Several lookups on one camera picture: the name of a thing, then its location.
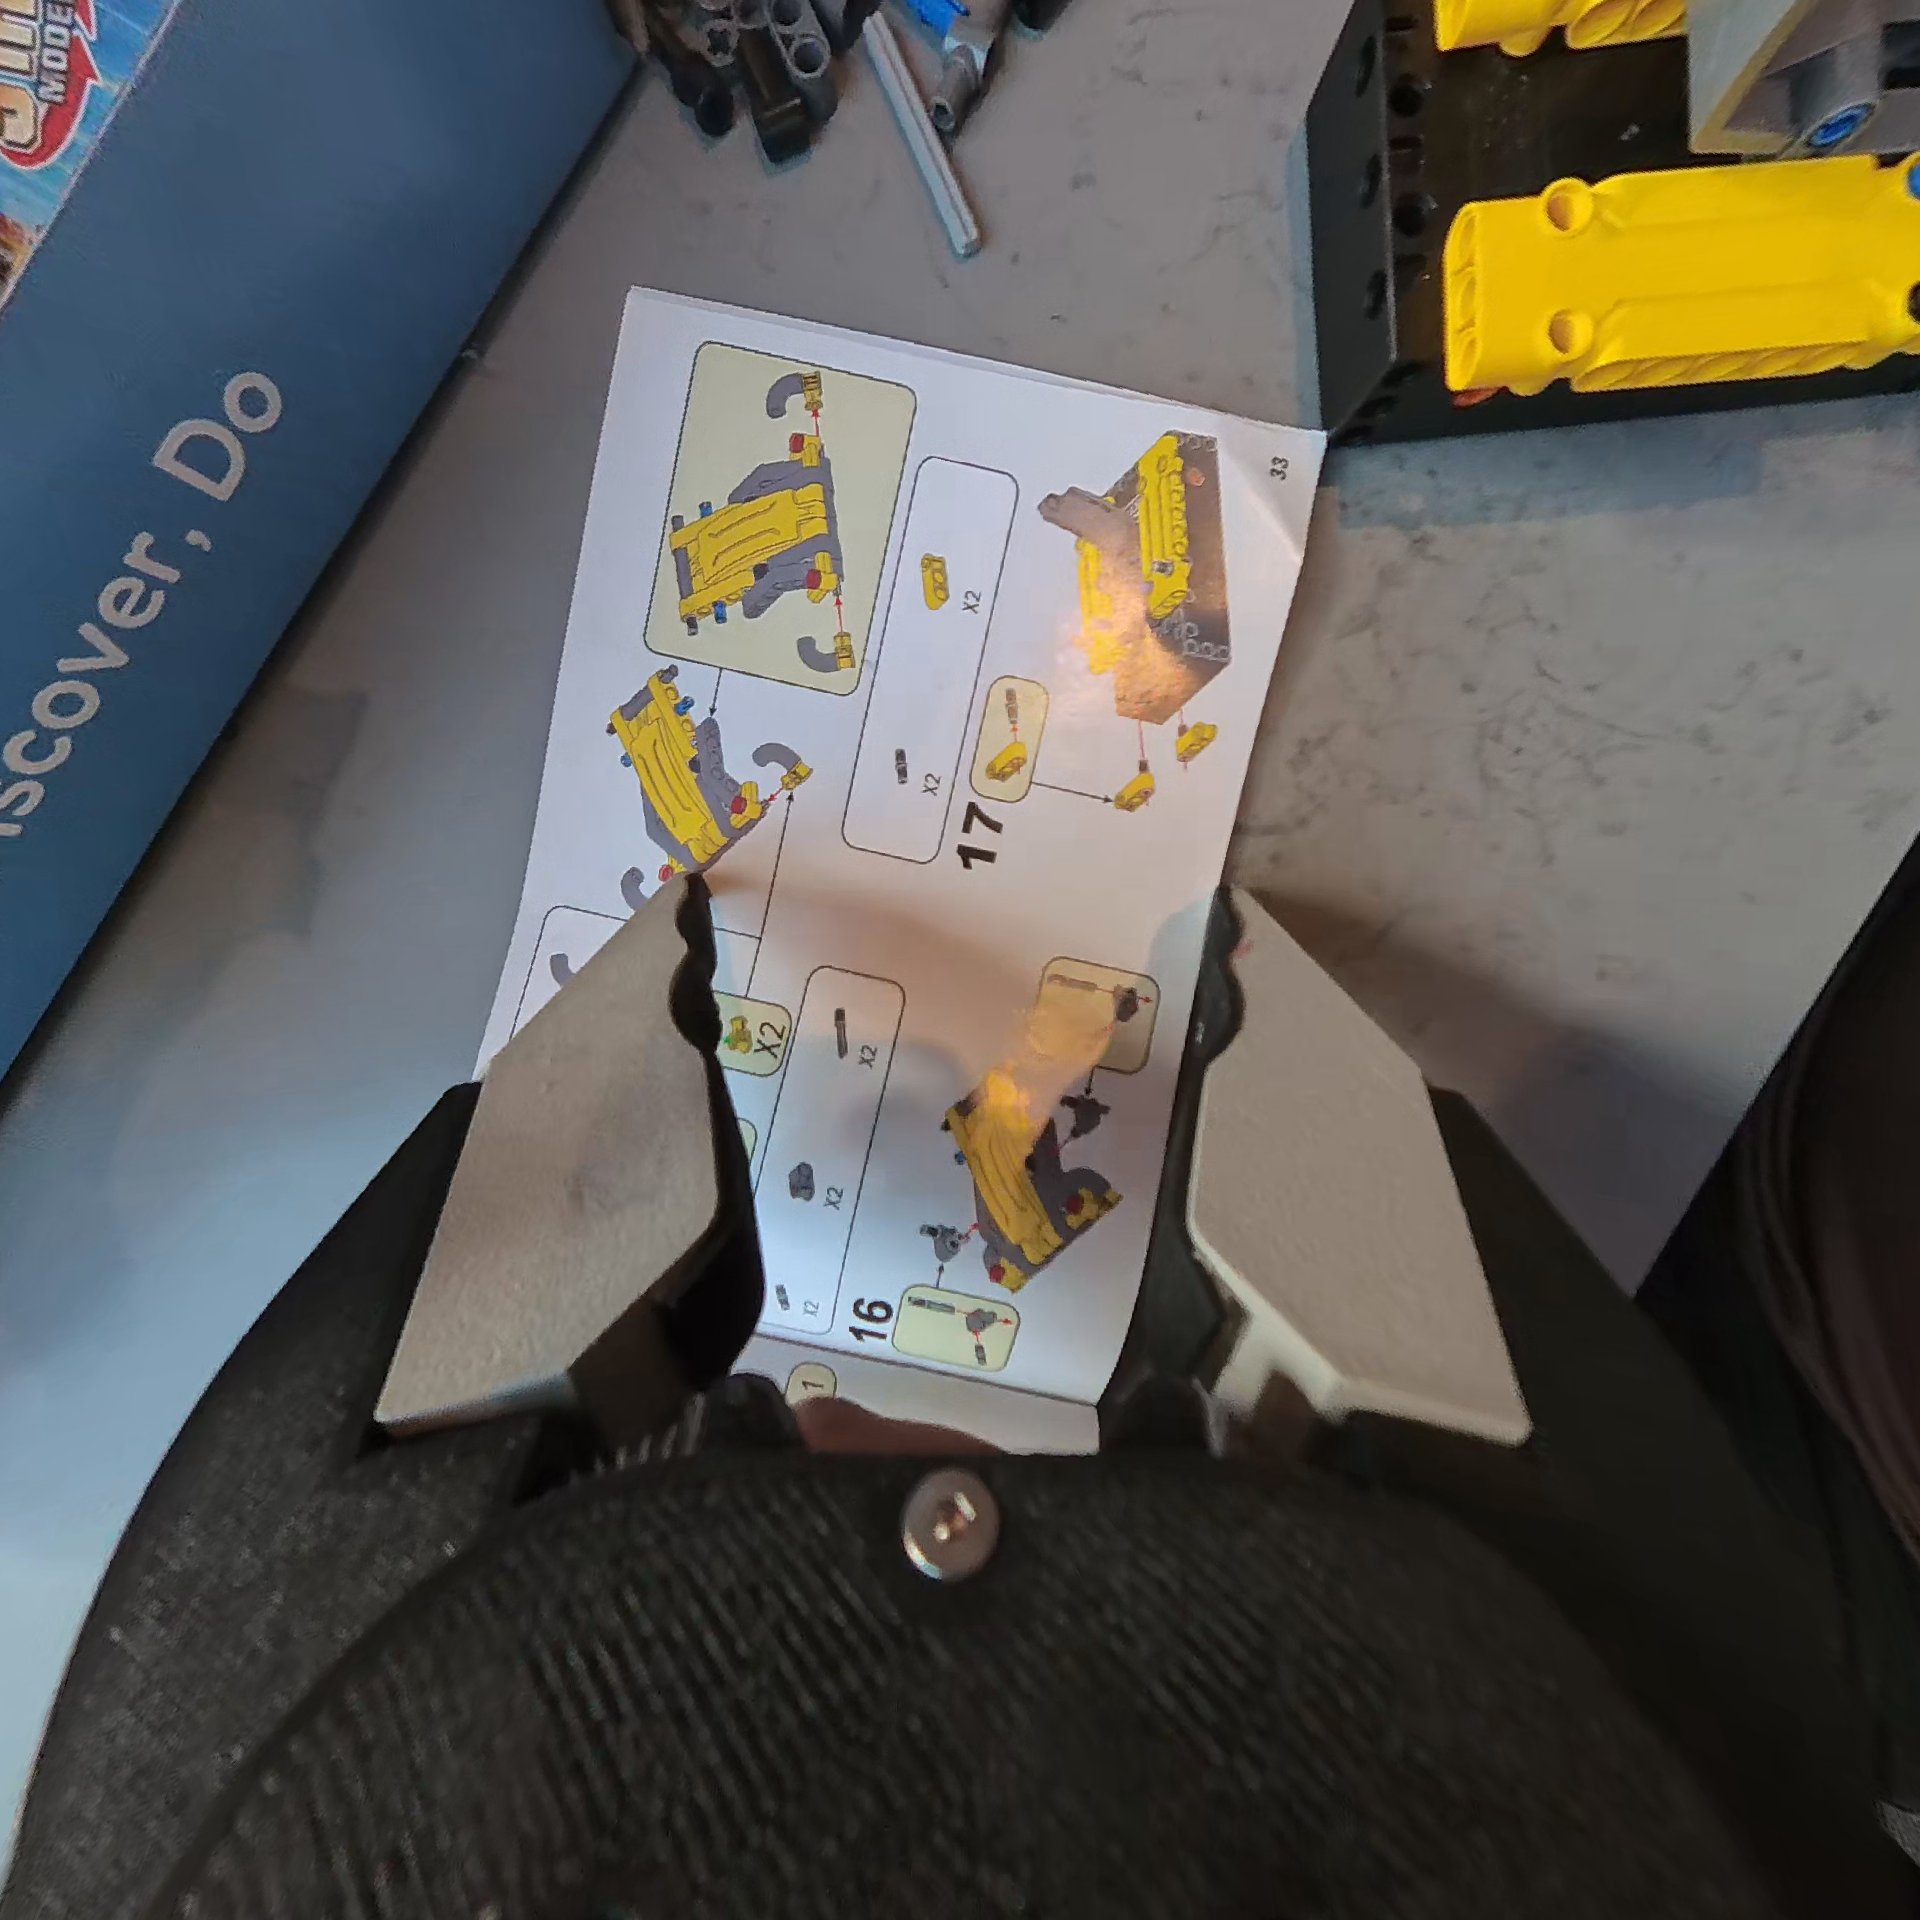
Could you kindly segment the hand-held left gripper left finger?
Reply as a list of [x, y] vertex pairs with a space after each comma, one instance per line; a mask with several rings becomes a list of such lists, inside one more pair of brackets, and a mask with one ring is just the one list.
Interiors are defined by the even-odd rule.
[[638, 907], [493, 1056], [375, 1403], [381, 1426], [668, 1426], [760, 1315], [704, 877]]

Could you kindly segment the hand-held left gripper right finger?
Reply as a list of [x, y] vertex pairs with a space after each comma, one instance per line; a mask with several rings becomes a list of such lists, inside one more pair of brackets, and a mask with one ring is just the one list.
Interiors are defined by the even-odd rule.
[[1520, 1450], [1424, 1072], [1240, 887], [1206, 915], [1175, 1092], [1101, 1445], [1287, 1453], [1384, 1419]]

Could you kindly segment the instruction booklet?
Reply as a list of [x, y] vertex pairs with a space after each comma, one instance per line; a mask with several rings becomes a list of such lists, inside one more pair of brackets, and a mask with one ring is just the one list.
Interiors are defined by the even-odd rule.
[[477, 1060], [704, 880], [743, 1367], [1098, 1445], [1326, 450], [629, 292]]

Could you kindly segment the black and yellow brick assembly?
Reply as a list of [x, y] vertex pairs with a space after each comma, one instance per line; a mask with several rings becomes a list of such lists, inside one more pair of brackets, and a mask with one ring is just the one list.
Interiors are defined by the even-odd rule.
[[1306, 116], [1333, 445], [1915, 394], [1915, 2], [1357, 2]]

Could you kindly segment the blue cardboard box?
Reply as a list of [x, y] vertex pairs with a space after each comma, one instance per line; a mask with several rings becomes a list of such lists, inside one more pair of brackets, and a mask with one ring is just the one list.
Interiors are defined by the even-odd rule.
[[4, 2], [4, 1067], [630, 71], [596, 2]]

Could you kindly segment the pile of loose brick pieces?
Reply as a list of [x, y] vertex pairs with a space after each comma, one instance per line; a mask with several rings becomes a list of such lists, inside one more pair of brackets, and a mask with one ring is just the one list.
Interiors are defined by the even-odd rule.
[[1010, 33], [1040, 36], [1066, 2], [610, 2], [622, 39], [659, 65], [709, 140], [744, 115], [765, 162], [805, 159], [842, 104], [846, 60], [863, 57], [949, 250], [986, 232], [952, 168], [952, 143], [1000, 66]]

